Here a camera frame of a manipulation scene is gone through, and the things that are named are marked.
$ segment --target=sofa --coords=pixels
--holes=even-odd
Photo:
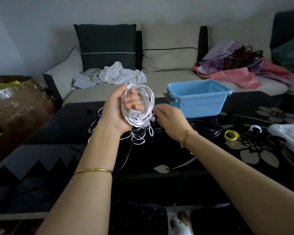
[[[233,39],[243,45],[251,45],[254,50],[262,50],[266,59],[274,62],[274,59],[271,58],[270,50],[293,37],[294,10],[256,16],[239,22],[201,26],[197,61],[200,61],[209,49],[220,40]],[[137,69],[141,70],[143,61],[141,31],[136,31],[135,55],[135,66]],[[73,76],[83,71],[81,49],[79,46],[76,46],[62,63],[45,71],[43,77],[53,97],[63,102],[63,105],[75,102],[105,101],[108,95],[118,87],[118,85],[102,83],[91,88],[72,91]],[[145,72],[145,75],[147,78],[147,83],[145,83],[145,85],[153,90],[155,97],[163,97],[163,92],[166,92],[166,85],[168,83],[201,80],[201,78],[191,70]],[[220,80],[220,82],[233,89],[233,92],[258,90],[271,96],[284,94],[285,92],[294,94],[294,74],[290,78],[293,84],[289,89],[280,82],[260,76],[256,76],[256,78],[262,83],[262,86],[254,90],[243,88],[227,81]]]

